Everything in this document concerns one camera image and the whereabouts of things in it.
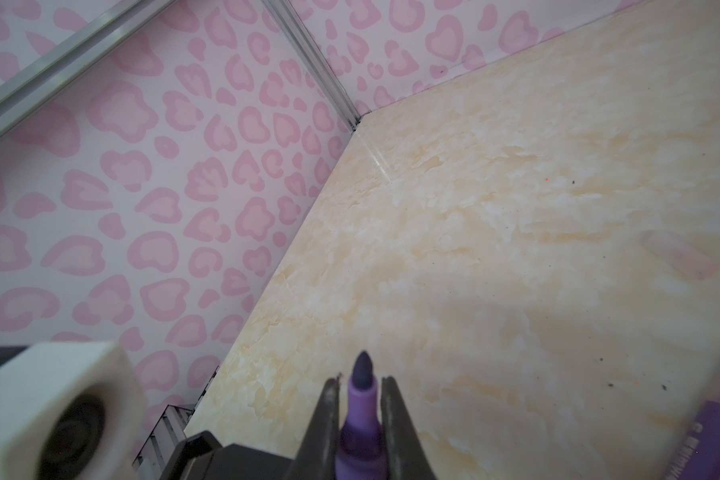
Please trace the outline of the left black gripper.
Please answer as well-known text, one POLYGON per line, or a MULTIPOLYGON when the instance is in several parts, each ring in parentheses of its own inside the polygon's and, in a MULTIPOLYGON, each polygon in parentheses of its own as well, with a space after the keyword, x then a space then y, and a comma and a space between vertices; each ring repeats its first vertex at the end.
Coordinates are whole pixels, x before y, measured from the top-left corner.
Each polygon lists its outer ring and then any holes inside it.
POLYGON ((292 460, 239 444, 222 446, 209 431, 180 441, 161 480, 283 479, 292 460))

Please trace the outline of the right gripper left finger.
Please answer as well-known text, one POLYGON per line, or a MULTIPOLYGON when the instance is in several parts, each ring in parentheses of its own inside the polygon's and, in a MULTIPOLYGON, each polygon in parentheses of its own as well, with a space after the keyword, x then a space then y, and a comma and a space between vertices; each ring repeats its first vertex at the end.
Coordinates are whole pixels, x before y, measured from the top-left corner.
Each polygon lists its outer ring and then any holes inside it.
POLYGON ((329 378, 318 397, 302 443, 285 479, 335 478, 339 438, 340 378, 329 378))

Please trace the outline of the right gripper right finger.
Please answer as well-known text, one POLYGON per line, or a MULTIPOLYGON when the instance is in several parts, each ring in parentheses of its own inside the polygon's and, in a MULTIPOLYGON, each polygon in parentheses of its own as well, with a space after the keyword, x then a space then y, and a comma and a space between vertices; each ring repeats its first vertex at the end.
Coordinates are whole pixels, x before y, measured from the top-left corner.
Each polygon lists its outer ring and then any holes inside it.
POLYGON ((436 480, 396 379, 382 378, 380 408, 388 478, 436 480))

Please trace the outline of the purple marker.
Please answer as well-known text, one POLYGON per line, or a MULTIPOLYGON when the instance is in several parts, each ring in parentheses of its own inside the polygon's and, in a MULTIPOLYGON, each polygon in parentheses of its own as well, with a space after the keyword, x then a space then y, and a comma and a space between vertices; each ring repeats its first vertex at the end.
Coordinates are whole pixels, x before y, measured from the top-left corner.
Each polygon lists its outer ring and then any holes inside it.
POLYGON ((386 479, 387 461, 378 419, 378 381, 366 351, 357 357, 347 386, 347 416, 339 433, 335 475, 342 479, 386 479))
POLYGON ((661 477, 720 479, 720 368, 661 477))

